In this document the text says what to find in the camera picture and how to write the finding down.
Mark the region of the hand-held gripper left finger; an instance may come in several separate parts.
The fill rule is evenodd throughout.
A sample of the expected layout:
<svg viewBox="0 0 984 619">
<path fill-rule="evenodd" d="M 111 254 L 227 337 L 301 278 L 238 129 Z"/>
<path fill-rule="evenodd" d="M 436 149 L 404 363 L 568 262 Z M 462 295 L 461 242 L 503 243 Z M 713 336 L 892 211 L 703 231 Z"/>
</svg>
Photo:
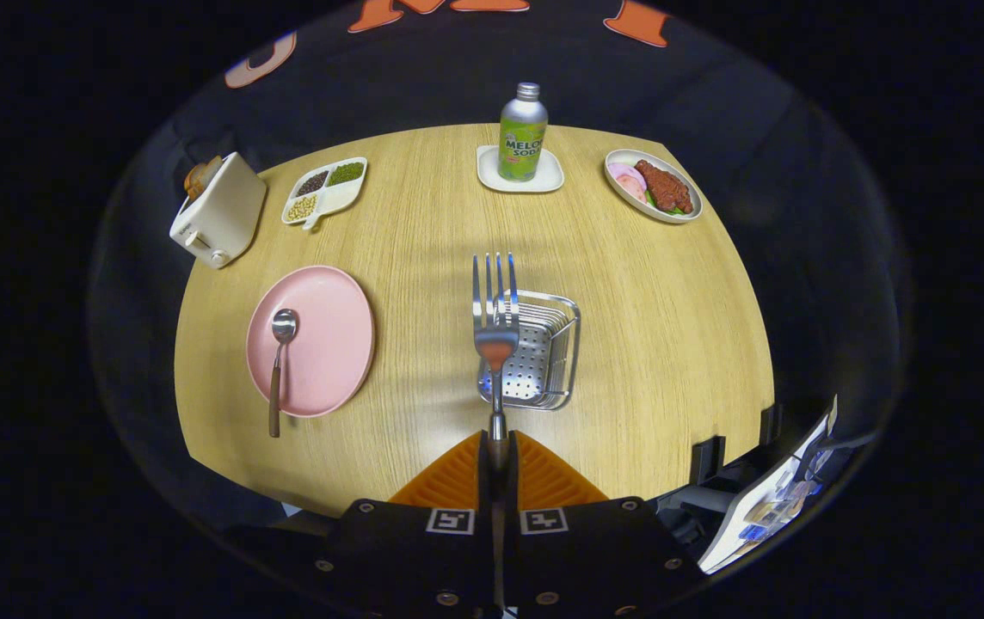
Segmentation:
<svg viewBox="0 0 984 619">
<path fill-rule="evenodd" d="M 350 616 L 494 616 L 487 434 L 389 501 L 352 502 L 314 554 L 312 590 Z"/>
</svg>

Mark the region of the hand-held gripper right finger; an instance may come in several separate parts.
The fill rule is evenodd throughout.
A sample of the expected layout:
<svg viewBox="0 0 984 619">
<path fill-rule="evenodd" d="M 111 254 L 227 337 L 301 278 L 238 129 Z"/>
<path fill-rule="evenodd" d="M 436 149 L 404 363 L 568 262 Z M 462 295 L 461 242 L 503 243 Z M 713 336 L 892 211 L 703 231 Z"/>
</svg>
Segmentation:
<svg viewBox="0 0 984 619">
<path fill-rule="evenodd" d="M 582 475 L 509 439 L 504 602 L 517 616 L 652 616 L 707 576 L 637 496 L 581 503 Z"/>
</svg>

